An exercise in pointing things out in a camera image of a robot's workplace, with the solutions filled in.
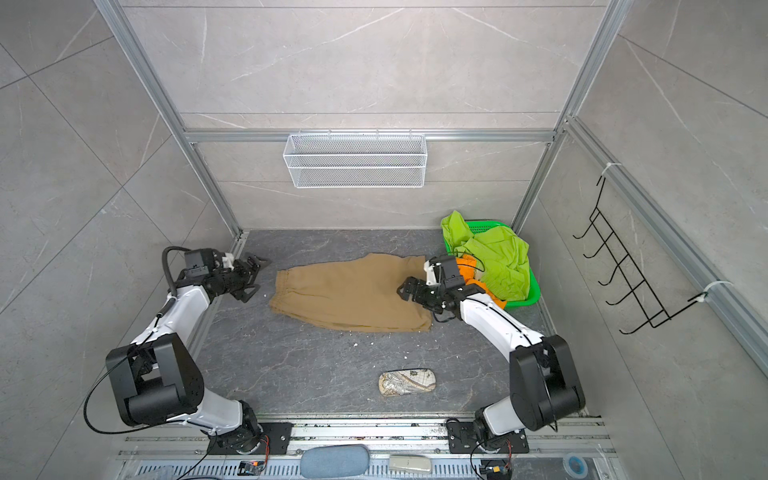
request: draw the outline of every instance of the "robotic arm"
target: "robotic arm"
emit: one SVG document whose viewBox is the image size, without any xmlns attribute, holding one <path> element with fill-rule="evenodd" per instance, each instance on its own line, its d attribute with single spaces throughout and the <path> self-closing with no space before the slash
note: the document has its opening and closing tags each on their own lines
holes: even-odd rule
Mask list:
<svg viewBox="0 0 768 480">
<path fill-rule="evenodd" d="M 584 408 L 584 392 L 568 344 L 543 336 L 499 308 L 477 285 L 466 285 L 450 255 L 424 264 L 426 282 L 409 277 L 398 288 L 433 313 L 448 310 L 474 326 L 509 361 L 509 396 L 478 411 L 474 422 L 484 442 L 524 427 L 538 430 Z"/>
<path fill-rule="evenodd" d="M 175 281 L 167 265 L 171 250 L 184 251 L 186 263 Z M 165 305 L 133 342 L 107 355 L 114 399 L 126 425 L 179 422 L 203 430 L 222 448 L 242 454 L 256 450 L 263 431 L 253 410 L 205 388 L 187 341 L 216 296 L 229 293 L 243 303 L 250 300 L 264 262 L 255 256 L 235 260 L 231 253 L 210 248 L 168 247 L 163 252 L 170 290 Z"/>
</svg>

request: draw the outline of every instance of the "orange garment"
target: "orange garment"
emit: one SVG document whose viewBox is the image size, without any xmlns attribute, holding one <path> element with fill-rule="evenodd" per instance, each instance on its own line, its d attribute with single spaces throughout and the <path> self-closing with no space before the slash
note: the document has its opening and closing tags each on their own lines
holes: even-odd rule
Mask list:
<svg viewBox="0 0 768 480">
<path fill-rule="evenodd" d="M 478 261 L 476 258 L 465 253 L 461 258 L 456 259 L 456 264 L 458 265 L 458 272 L 464 277 L 464 282 L 467 285 L 475 284 L 485 290 L 499 308 L 503 309 L 507 306 L 506 300 L 500 300 L 496 295 L 491 293 L 491 290 L 489 290 L 483 282 L 480 281 L 482 278 L 482 270 L 478 269 Z"/>
</svg>

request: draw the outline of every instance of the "metal mesh shelf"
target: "metal mesh shelf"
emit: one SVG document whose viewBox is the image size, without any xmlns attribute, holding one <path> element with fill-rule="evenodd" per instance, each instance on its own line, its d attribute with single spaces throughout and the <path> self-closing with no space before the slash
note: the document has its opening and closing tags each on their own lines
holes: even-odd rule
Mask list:
<svg viewBox="0 0 768 480">
<path fill-rule="evenodd" d="M 421 134 L 293 134 L 283 158 L 297 188 L 423 187 Z"/>
</svg>

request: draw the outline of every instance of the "folded brown pants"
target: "folded brown pants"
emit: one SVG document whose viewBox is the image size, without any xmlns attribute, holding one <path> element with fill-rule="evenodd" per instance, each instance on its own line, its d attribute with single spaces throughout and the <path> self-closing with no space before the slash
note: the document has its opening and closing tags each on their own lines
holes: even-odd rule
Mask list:
<svg viewBox="0 0 768 480">
<path fill-rule="evenodd" d="M 349 262 L 297 266 L 277 273 L 270 307 L 327 329 L 425 332 L 432 325 L 429 311 L 397 294 L 409 276 L 426 278 L 424 257 L 369 253 Z"/>
</svg>

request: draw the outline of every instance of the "green plastic basket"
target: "green plastic basket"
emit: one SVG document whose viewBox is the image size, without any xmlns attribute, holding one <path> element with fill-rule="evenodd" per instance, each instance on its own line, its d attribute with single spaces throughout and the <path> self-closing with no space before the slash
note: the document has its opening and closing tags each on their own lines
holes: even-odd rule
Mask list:
<svg viewBox="0 0 768 480">
<path fill-rule="evenodd" d="M 482 233 L 486 230 L 490 230 L 493 227 L 498 227 L 499 225 L 508 227 L 508 225 L 502 222 L 497 222 L 495 220 L 468 220 L 467 225 L 469 225 L 469 231 L 472 233 Z M 445 251 L 451 253 L 451 246 L 448 245 L 448 242 L 445 242 Z M 541 297 L 541 289 L 538 286 L 536 277 L 533 275 L 533 269 L 530 269 L 530 272 L 531 288 L 528 290 L 528 298 L 525 300 L 519 300 L 517 302 L 507 302 L 507 306 L 504 307 L 504 310 L 511 310 L 518 306 L 533 305 L 534 303 L 538 302 L 538 299 Z"/>
</svg>

